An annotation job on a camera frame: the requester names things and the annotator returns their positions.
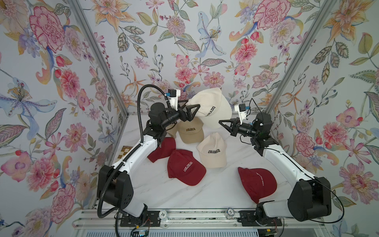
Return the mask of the cream Colorado baseball cap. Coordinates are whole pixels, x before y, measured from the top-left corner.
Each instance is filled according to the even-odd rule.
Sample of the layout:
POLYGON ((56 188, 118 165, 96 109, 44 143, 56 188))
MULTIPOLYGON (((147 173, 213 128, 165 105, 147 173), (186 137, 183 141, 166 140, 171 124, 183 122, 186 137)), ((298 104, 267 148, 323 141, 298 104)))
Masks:
POLYGON ((220 120, 231 119, 232 109, 220 88, 210 88, 197 93, 187 105, 199 104, 196 117, 211 129, 220 128, 220 120))

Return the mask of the green circuit board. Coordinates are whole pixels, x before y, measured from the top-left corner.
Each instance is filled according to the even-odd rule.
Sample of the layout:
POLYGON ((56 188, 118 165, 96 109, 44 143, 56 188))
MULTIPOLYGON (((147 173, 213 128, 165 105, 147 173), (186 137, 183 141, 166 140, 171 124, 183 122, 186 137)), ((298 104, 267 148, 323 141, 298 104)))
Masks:
POLYGON ((138 230, 133 233, 134 237, 148 237, 149 230, 138 230))

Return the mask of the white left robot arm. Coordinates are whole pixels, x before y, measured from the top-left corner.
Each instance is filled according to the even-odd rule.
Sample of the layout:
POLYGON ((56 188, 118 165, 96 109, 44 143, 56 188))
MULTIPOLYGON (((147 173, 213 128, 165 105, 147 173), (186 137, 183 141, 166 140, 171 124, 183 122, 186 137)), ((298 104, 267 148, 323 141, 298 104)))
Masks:
POLYGON ((184 104, 175 109, 158 102, 152 105, 145 127, 142 124, 141 114, 137 114, 140 140, 120 161, 111 166, 103 166, 99 171, 97 186, 99 218, 104 218, 114 211, 136 218, 145 215, 147 206, 134 197, 131 175, 142 161, 162 144, 168 126, 178 120, 192 121, 199 109, 199 104, 184 104))

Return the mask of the maroon cap right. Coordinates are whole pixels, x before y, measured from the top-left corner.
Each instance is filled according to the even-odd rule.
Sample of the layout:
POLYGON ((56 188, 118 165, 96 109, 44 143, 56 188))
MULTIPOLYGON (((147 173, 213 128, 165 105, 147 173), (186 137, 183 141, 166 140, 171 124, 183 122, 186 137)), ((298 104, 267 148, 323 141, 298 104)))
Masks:
POLYGON ((275 193, 277 189, 277 181, 269 170, 241 167, 237 170, 245 191, 254 203, 258 204, 260 199, 275 193))

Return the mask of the tan Colorado baseball cap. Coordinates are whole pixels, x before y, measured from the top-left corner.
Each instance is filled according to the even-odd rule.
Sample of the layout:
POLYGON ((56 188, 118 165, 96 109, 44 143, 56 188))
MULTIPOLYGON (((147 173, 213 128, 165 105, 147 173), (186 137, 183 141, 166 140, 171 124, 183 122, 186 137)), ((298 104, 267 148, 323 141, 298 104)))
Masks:
POLYGON ((178 123, 178 132, 185 144, 200 143, 204 139, 203 122, 198 117, 178 123))

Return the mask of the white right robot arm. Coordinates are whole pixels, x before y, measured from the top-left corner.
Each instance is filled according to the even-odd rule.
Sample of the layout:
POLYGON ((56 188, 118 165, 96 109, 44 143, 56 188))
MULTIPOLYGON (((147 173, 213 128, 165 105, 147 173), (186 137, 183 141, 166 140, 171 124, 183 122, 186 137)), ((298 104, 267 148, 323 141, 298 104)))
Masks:
POLYGON ((253 148, 270 161, 291 185, 288 199, 267 201, 257 204, 255 220, 262 224, 275 218, 293 218, 303 222, 331 214, 330 183, 324 177, 315 177, 298 165, 271 137, 271 116, 259 113, 251 124, 239 118, 220 120, 219 124, 232 136, 250 137, 253 148))

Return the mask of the maroon Colorado cap centre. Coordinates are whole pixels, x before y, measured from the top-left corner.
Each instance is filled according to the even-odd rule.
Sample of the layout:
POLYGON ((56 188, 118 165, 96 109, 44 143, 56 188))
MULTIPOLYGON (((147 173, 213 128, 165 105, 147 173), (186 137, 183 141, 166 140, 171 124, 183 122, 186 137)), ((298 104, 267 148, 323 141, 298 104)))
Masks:
POLYGON ((174 150, 167 163, 169 178, 176 178, 188 186, 196 186, 206 175, 206 168, 188 150, 174 150))

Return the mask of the aluminium corner frame post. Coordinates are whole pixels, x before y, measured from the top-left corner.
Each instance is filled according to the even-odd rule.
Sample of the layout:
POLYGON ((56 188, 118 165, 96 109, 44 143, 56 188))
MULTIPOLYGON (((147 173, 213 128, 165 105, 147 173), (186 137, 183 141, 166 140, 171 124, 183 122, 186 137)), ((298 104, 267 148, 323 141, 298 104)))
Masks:
POLYGON ((106 81, 109 83, 111 92, 114 94, 114 98, 116 100, 116 103, 118 105, 118 108, 120 109, 120 112, 123 114, 125 118, 129 117, 129 113, 124 105, 124 102, 121 98, 120 92, 117 89, 117 86, 115 84, 115 81, 113 79, 113 76, 111 74, 111 71, 106 63, 105 58, 102 56, 102 50, 101 47, 98 45, 98 42, 95 38, 95 35, 88 23, 88 20, 85 16, 84 10, 82 9, 79 1, 73 1, 68 0, 68 4, 70 7, 73 8, 72 12, 76 18, 76 20, 79 22, 79 25, 83 28, 84 36, 86 40, 88 41, 88 44, 93 51, 94 58, 96 62, 98 63, 100 69, 102 70, 106 81))
POLYGON ((270 100, 270 103, 265 108, 265 112, 267 112, 268 114, 270 114, 274 110, 274 107, 276 106, 282 93, 287 87, 287 84, 291 80, 293 74, 297 70, 305 54, 310 49, 311 44, 313 43, 319 30, 321 29, 322 23, 324 22, 324 20, 326 19, 330 10, 334 7, 334 5, 335 4, 332 3, 332 1, 324 1, 323 4, 321 5, 320 10, 318 11, 318 14, 316 15, 315 19, 313 20, 311 24, 311 27, 308 30, 308 35, 305 37, 303 43, 300 45, 299 49, 297 50, 293 58, 293 61, 291 62, 287 71, 285 72, 284 77, 282 78, 277 90, 275 91, 272 99, 270 100))

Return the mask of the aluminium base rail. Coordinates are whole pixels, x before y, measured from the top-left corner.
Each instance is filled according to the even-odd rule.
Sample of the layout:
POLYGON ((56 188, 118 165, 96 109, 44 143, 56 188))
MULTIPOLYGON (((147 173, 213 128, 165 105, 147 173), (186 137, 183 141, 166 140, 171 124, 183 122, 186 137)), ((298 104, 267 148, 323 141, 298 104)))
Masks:
MULTIPOLYGON (((275 217, 258 221, 255 209, 233 209, 234 215, 227 217, 227 209, 147 209, 143 212, 143 220, 150 220, 144 227, 153 228, 239 228, 239 227, 281 227, 289 225, 290 228, 305 228, 311 221, 299 222, 293 218, 275 217)), ((121 215, 119 222, 122 228, 132 229, 139 224, 137 217, 121 215)), ((98 218, 97 210, 82 211, 78 220, 73 222, 74 229, 114 229, 114 214, 98 218)))

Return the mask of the aluminium corner frame post right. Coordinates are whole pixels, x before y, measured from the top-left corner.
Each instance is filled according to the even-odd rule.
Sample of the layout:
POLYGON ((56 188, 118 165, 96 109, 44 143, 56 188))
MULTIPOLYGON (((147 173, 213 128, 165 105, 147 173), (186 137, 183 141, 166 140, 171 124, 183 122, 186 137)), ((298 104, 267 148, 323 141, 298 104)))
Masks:
POLYGON ((274 107, 276 106, 282 93, 287 87, 287 84, 291 80, 293 74, 297 70, 305 54, 310 49, 311 44, 313 43, 319 30, 321 29, 322 23, 324 22, 324 20, 326 19, 330 10, 334 7, 334 5, 335 4, 332 3, 332 1, 324 1, 323 4, 321 5, 320 10, 318 11, 318 14, 316 15, 315 19, 313 20, 311 24, 311 27, 308 30, 308 35, 305 37, 303 43, 300 45, 299 49, 297 50, 293 58, 293 61, 291 62, 287 71, 285 72, 284 77, 282 78, 277 90, 275 91, 272 99, 270 100, 270 103, 265 108, 265 112, 267 112, 268 114, 270 114, 274 110, 274 107))

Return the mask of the maroon cap far left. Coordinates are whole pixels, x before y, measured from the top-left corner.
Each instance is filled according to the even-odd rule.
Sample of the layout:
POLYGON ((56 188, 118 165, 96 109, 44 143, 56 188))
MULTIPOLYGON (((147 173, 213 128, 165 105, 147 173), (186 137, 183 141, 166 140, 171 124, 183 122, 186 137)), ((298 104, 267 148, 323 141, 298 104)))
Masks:
POLYGON ((167 137, 163 142, 148 155, 148 159, 154 163, 157 160, 169 157, 176 149, 176 141, 174 138, 167 137))

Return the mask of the wooden chessboard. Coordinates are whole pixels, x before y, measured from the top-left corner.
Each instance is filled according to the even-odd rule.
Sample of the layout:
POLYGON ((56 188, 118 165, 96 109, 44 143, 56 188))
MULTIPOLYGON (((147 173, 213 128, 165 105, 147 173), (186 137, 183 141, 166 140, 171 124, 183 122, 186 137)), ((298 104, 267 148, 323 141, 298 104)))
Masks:
POLYGON ((132 150, 133 147, 130 146, 123 146, 116 156, 116 160, 121 160, 130 150, 132 150))

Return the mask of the aluminium corner frame post left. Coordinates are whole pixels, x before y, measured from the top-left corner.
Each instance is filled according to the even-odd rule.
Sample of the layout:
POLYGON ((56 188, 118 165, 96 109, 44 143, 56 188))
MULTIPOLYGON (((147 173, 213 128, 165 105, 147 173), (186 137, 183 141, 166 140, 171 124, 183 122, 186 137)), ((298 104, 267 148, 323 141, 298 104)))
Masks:
POLYGON ((76 18, 76 20, 79 22, 79 25, 83 28, 84 36, 86 40, 88 41, 88 44, 93 51, 94 58, 96 62, 98 63, 100 69, 102 70, 106 81, 109 83, 111 92, 114 94, 114 98, 116 100, 116 103, 118 105, 118 108, 120 109, 120 112, 123 114, 125 118, 129 117, 129 113, 124 105, 124 102, 121 98, 120 92, 117 89, 117 86, 115 84, 115 81, 113 79, 113 76, 111 74, 111 71, 106 63, 105 58, 102 56, 102 50, 101 47, 98 45, 98 42, 95 38, 95 35, 88 23, 88 20, 85 16, 84 10, 82 9, 79 1, 73 1, 68 0, 68 4, 70 7, 73 8, 72 12, 76 18))

